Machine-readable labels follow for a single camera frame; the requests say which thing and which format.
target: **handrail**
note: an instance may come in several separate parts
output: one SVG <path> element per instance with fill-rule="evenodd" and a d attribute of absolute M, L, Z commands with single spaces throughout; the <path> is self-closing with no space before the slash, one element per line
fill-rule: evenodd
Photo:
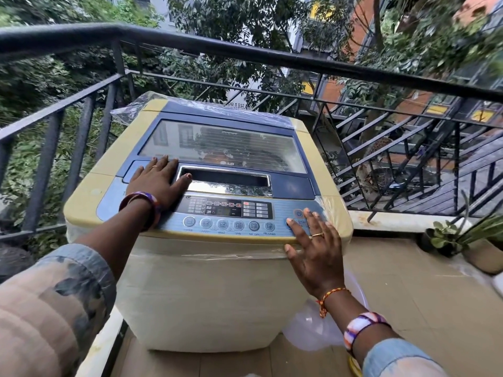
<path fill-rule="evenodd" d="M 90 45 L 123 40 L 179 50 L 231 57 L 271 66 L 337 75 L 368 82 L 385 83 L 434 93 L 503 103 L 503 92 L 448 83 L 441 80 L 383 71 L 342 62 L 304 57 L 276 50 L 238 45 L 211 38 L 172 33 L 130 24 L 58 24 L 0 29 L 0 62 L 70 51 Z"/>

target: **washing machine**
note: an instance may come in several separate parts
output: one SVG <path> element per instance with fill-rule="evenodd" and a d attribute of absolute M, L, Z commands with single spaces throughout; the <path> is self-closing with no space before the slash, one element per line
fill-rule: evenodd
<path fill-rule="evenodd" d="M 268 346 L 307 292 L 286 259 L 286 225 L 308 232 L 302 210 L 353 225 L 300 120 L 196 103 L 153 100 L 66 202 L 69 241 L 117 213 L 131 176 L 153 157 L 179 159 L 189 190 L 135 243 L 116 306 L 148 349 L 246 351 Z"/>

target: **finger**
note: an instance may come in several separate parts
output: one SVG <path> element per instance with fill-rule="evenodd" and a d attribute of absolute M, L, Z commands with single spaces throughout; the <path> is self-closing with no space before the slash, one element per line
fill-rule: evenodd
<path fill-rule="evenodd" d="M 162 169 L 162 173 L 167 177 L 168 180 L 171 180 L 171 178 L 174 175 L 174 172 L 177 170 L 177 167 L 178 167 L 178 159 L 173 159 Z"/>
<path fill-rule="evenodd" d="M 337 231 L 335 226 L 332 225 L 332 223 L 330 223 L 330 222 L 327 222 L 326 226 L 327 226 L 327 228 L 329 228 L 330 233 L 332 234 L 334 247 L 338 251 L 342 251 L 342 242 L 341 242 L 341 236 L 339 235 L 339 232 Z"/>
<path fill-rule="evenodd" d="M 191 182 L 192 174 L 187 173 L 180 177 L 173 185 L 171 185 L 170 191 L 173 195 L 173 201 L 183 193 L 185 193 Z"/>
<path fill-rule="evenodd" d="M 143 170 L 142 174 L 146 174 L 152 170 L 152 167 L 157 164 L 157 157 L 153 157 L 152 160 L 147 164 L 145 169 Z"/>
<path fill-rule="evenodd" d="M 321 231 L 321 228 L 319 226 L 319 222 L 318 220 L 316 219 L 315 216 L 313 216 L 313 214 L 311 213 L 311 210 L 309 209 L 304 209 L 304 215 L 306 216 L 306 219 L 307 219 L 307 226 L 309 226 L 309 231 L 311 232 L 311 235 L 314 235 L 314 234 L 318 234 L 318 233 L 322 233 L 323 231 Z M 319 242 L 320 240 L 323 240 L 323 237 L 321 236 L 318 236 L 318 237 L 314 237 L 313 238 L 313 241 L 316 242 Z"/>
<path fill-rule="evenodd" d="M 166 167 L 166 165 L 167 165 L 167 156 L 161 157 L 156 165 L 157 166 L 155 168 L 153 168 L 153 170 L 155 170 L 157 172 L 163 170 L 164 167 Z"/>
<path fill-rule="evenodd" d="M 321 232 L 323 233 L 323 237 L 325 238 L 325 241 L 329 243 L 330 245 L 333 244 L 333 237 L 332 237 L 332 232 L 330 231 L 329 228 L 327 228 L 325 222 L 321 219 L 321 216 L 317 213 L 313 213 L 314 217 L 318 220 L 318 225 L 321 228 Z"/>
<path fill-rule="evenodd" d="M 290 261 L 293 271 L 299 279 L 302 280 L 305 274 L 305 266 L 302 257 L 290 245 L 285 245 L 286 258 Z"/>
<path fill-rule="evenodd" d="M 302 226 L 300 226 L 291 218 L 287 218 L 286 223 L 288 226 L 290 226 L 293 234 L 295 234 L 295 238 L 297 238 L 297 241 L 304 248 L 304 250 L 307 250 L 309 247 L 311 247 L 311 239 L 309 238 L 309 235 L 306 234 Z"/>
<path fill-rule="evenodd" d="M 131 177 L 131 180 L 129 182 L 135 181 L 138 177 L 140 177 L 142 172 L 143 172 L 143 166 L 140 165 L 138 167 L 138 169 L 135 171 L 135 173 L 133 174 L 133 176 Z"/>

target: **tiled floor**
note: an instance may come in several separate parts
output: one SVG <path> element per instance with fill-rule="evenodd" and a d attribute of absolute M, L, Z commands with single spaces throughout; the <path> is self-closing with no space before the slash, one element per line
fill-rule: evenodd
<path fill-rule="evenodd" d="M 503 300 L 406 239 L 354 238 L 345 256 L 374 311 L 456 377 L 503 375 Z M 129 332 L 113 377 L 349 377 L 339 347 L 294 348 L 283 335 L 244 353 L 148 352 Z"/>

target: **sleeve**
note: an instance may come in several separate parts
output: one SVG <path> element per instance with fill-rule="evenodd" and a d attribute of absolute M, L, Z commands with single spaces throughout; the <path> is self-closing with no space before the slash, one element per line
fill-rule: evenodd
<path fill-rule="evenodd" d="M 76 373 L 114 306 L 116 282 L 96 251 L 69 244 L 0 285 L 0 375 Z"/>
<path fill-rule="evenodd" d="M 364 377 L 446 377 L 435 361 L 404 339 L 386 339 L 363 362 Z"/>

